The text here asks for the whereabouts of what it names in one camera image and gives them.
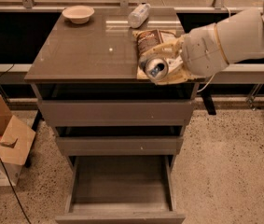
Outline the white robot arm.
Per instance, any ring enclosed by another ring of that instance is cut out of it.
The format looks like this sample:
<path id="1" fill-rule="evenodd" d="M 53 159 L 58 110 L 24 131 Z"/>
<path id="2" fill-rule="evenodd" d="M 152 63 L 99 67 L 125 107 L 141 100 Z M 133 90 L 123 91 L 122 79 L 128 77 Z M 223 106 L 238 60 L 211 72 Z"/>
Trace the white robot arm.
<path id="1" fill-rule="evenodd" d="M 263 8 L 249 8 L 218 23 L 195 28 L 185 35 L 139 54 L 138 69 L 157 85 L 212 77 L 229 65 L 264 58 Z"/>

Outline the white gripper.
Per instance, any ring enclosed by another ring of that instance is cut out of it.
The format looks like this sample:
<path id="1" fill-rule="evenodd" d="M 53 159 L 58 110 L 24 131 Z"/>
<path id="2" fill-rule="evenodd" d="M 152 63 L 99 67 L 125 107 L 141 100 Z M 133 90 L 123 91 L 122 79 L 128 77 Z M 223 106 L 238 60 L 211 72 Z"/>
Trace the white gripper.
<path id="1" fill-rule="evenodd" d="M 210 77 L 229 66 L 215 23 L 192 29 L 184 37 L 180 36 L 145 51 L 139 56 L 139 66 L 144 67 L 155 58 L 166 59 L 164 69 L 154 78 L 157 85 L 180 84 Z"/>

